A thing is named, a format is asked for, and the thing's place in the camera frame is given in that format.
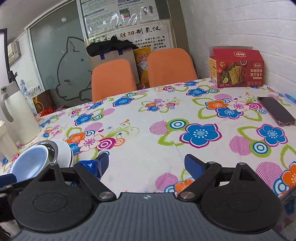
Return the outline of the brown gift bag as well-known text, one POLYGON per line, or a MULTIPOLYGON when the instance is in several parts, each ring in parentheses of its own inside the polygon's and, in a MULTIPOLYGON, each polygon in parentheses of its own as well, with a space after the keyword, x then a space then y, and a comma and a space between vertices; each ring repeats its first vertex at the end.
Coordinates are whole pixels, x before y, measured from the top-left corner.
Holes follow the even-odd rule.
POLYGON ((42 111, 51 108, 53 111, 57 109, 51 90, 46 90, 37 96, 32 98, 33 104, 37 111, 37 114, 40 114, 42 111))

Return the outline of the dark smartphone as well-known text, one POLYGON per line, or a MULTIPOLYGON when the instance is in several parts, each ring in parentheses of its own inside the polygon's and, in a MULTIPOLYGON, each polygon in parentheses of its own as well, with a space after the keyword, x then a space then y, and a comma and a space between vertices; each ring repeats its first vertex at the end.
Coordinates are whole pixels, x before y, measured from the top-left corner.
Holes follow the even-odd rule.
POLYGON ((272 97, 257 97, 257 100, 278 126, 295 126, 295 118, 276 99, 272 97))

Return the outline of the stainless steel bowl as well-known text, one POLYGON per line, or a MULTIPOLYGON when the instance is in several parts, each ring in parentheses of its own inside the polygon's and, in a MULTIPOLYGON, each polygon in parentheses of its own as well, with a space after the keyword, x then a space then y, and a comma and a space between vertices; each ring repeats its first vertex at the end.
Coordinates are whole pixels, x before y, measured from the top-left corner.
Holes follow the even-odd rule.
POLYGON ((54 141, 39 141, 33 145, 34 146, 36 146, 36 145, 45 146, 49 152, 50 163, 57 163, 59 151, 58 151, 58 146, 54 141))

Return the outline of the orange chair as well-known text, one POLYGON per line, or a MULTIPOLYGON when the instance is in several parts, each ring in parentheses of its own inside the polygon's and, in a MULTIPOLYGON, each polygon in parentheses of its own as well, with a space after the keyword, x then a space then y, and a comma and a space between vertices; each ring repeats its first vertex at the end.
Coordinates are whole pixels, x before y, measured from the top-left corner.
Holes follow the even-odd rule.
POLYGON ((149 86, 188 82, 197 79, 190 55, 182 48, 154 51, 147 58, 149 86))
POLYGON ((137 86, 130 63, 117 59, 100 64, 92 72, 92 101, 136 91, 137 86))

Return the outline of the translucent blue plastic bowl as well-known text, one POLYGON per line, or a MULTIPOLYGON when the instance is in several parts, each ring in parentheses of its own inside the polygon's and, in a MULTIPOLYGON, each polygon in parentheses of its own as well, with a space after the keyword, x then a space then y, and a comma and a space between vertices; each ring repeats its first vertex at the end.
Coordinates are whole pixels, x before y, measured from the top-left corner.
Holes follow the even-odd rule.
POLYGON ((18 156, 11 168, 17 182, 36 177, 50 163, 49 152, 44 145, 35 145, 18 156))

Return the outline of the cream plastic tumbler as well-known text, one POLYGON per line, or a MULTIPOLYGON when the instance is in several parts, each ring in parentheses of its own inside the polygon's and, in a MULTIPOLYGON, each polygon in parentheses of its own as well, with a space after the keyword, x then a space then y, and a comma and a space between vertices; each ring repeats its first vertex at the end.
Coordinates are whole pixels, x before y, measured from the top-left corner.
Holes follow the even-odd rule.
POLYGON ((5 122, 1 120, 0 127, 0 139, 1 139, 1 153, 7 158, 8 161, 12 161, 18 154, 18 148, 15 142, 8 134, 5 122))

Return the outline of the framed chinese text poster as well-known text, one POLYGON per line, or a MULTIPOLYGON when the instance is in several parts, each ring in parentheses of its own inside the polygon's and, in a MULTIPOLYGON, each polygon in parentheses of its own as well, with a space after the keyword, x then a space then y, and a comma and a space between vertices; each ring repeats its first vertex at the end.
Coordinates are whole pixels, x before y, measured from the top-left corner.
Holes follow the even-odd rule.
POLYGON ((87 44, 107 41, 113 36, 122 41, 129 40, 138 48, 150 47, 152 51, 176 47, 171 19, 153 20, 107 31, 89 38, 87 44))

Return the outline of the glass panel with cartoon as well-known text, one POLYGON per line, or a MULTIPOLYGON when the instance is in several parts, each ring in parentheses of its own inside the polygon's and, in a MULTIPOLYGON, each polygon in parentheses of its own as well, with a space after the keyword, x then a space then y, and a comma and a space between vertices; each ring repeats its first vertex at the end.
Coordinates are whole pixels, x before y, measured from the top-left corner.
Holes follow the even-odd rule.
POLYGON ((75 1, 45 15, 29 30, 44 88, 57 106, 90 102, 91 73, 75 1))

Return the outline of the floral tablecloth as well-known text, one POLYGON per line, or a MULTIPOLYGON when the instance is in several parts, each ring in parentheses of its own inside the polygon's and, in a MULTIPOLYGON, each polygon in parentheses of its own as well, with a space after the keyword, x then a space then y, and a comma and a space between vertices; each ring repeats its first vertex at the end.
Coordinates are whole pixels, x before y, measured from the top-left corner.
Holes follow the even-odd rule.
POLYGON ((295 105, 269 86, 217 88, 210 79, 107 97, 37 117, 39 141, 62 140, 73 161, 109 155, 102 182, 114 193, 180 193, 184 157, 247 163, 280 196, 295 188, 295 126, 278 126, 258 97, 295 105))

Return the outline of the cream thermos jug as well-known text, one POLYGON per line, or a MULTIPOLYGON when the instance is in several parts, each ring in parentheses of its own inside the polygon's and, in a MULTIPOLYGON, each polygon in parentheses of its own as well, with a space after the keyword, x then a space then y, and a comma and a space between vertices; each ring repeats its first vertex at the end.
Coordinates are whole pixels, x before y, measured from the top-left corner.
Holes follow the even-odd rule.
POLYGON ((20 144, 31 142, 40 133, 41 127, 16 82, 1 88, 1 109, 20 144))

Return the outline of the black cloth on bag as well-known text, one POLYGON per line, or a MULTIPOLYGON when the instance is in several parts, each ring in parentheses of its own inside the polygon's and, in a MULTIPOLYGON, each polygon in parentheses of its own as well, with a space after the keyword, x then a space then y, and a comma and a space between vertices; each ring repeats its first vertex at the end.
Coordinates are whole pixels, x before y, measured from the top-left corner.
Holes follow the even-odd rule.
POLYGON ((135 50, 138 49, 138 46, 129 40, 123 41, 119 40, 116 36, 112 36, 110 40, 91 43, 86 47, 86 51, 89 56, 95 57, 97 55, 103 55, 111 51, 125 50, 130 48, 135 50))

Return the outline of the white ceramic bowl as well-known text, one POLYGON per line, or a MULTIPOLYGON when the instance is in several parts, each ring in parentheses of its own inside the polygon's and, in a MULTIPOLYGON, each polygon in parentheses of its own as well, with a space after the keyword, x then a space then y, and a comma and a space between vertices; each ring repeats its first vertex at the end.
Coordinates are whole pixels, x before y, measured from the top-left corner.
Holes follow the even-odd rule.
POLYGON ((57 163, 61 168, 72 167, 73 153, 67 142, 63 140, 53 140, 57 148, 54 149, 53 163, 57 163))

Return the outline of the upper wall poster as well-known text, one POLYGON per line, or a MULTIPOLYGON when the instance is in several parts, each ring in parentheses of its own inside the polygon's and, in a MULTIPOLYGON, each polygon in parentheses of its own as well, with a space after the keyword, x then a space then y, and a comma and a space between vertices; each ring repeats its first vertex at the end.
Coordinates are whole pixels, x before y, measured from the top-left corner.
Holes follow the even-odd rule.
POLYGON ((85 39, 159 19, 156 2, 151 0, 80 0, 76 4, 85 39))

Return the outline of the yellow snack bag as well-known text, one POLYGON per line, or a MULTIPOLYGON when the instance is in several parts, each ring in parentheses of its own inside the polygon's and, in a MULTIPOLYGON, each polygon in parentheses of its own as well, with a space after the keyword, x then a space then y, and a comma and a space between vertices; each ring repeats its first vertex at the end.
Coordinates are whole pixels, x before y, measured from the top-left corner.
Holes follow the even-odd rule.
POLYGON ((142 84, 145 88, 149 88, 147 58, 151 53, 151 48, 145 47, 145 48, 135 49, 133 53, 135 57, 140 84, 142 84))

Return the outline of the red cracker box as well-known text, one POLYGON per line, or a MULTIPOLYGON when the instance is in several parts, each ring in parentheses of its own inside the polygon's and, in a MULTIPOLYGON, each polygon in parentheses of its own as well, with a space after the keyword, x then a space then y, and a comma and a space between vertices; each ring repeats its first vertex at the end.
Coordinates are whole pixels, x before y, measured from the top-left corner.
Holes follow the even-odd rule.
POLYGON ((262 87, 264 60, 258 50, 213 47, 209 53, 210 78, 218 88, 262 87))

